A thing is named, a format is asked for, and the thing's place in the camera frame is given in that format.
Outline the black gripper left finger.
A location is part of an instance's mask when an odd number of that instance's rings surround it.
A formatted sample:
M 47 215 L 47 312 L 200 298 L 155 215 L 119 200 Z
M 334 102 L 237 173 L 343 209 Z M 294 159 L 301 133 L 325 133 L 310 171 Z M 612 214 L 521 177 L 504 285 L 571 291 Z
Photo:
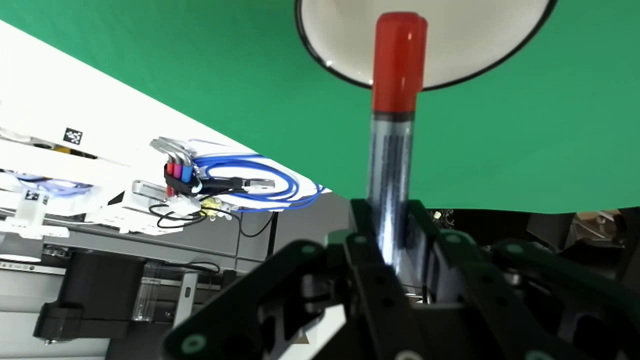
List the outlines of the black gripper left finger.
M 420 321 L 373 243 L 372 208 L 349 202 L 354 230 L 325 245 L 294 239 L 175 325 L 164 360 L 278 360 L 291 337 L 346 310 L 343 327 L 314 360 L 426 360 Z

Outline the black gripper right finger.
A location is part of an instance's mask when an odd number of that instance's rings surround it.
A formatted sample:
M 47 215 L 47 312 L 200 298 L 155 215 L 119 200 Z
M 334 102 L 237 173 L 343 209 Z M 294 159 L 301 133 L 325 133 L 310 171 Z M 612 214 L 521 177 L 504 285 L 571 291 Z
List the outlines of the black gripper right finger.
M 417 202 L 412 310 L 423 360 L 640 360 L 638 293 L 553 251 L 513 237 L 482 245 L 441 228 Z

